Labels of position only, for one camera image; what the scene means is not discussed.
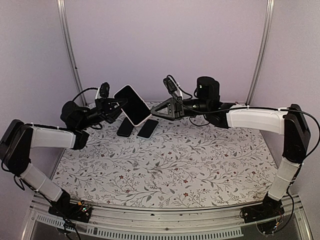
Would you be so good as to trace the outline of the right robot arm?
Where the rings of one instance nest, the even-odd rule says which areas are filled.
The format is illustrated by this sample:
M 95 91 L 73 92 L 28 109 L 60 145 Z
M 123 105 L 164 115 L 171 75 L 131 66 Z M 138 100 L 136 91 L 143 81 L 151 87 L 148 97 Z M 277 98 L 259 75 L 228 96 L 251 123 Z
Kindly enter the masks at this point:
M 258 208 L 262 218 L 274 214 L 308 156 L 311 132 L 305 119 L 306 113 L 297 104 L 287 108 L 271 108 L 223 103 L 220 101 L 219 82 L 209 76 L 196 80 L 194 96 L 190 99 L 177 96 L 179 87 L 171 75 L 164 78 L 163 83 L 171 97 L 150 110 L 153 116 L 175 121 L 203 115 L 209 124 L 218 128 L 256 129 L 284 137 L 282 160 L 276 177 Z

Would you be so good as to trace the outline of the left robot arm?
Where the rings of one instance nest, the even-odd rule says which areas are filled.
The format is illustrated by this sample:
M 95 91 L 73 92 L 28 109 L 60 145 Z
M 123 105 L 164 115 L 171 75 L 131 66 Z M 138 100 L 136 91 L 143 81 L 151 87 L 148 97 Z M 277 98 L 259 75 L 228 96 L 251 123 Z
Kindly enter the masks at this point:
M 60 118 L 66 127 L 24 123 L 14 119 L 0 141 L 0 159 L 6 170 L 46 197 L 63 216 L 74 213 L 70 194 L 32 164 L 33 149 L 82 150 L 89 139 L 88 128 L 101 122 L 112 124 L 127 103 L 125 98 L 101 97 L 93 108 L 81 107 L 70 100 Z

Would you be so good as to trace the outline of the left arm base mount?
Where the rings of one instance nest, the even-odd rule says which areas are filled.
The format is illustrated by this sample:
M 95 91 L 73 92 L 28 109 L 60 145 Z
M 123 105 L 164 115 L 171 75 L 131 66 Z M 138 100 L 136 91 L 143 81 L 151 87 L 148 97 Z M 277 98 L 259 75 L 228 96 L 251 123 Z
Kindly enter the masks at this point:
M 65 202 L 52 202 L 48 213 L 61 218 L 88 223 L 92 215 L 92 210 L 90 204 L 84 204 L 82 201 L 72 203 L 67 200 Z

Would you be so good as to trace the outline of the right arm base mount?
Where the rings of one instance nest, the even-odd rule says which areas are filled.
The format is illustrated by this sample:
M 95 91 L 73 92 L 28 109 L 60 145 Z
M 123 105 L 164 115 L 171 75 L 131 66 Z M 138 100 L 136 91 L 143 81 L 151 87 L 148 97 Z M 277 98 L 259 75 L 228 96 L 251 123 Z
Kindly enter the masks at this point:
M 269 218 L 280 217 L 285 213 L 282 206 L 272 204 L 257 204 L 253 206 L 246 206 L 240 210 L 239 216 L 244 219 L 245 223 L 252 223 Z

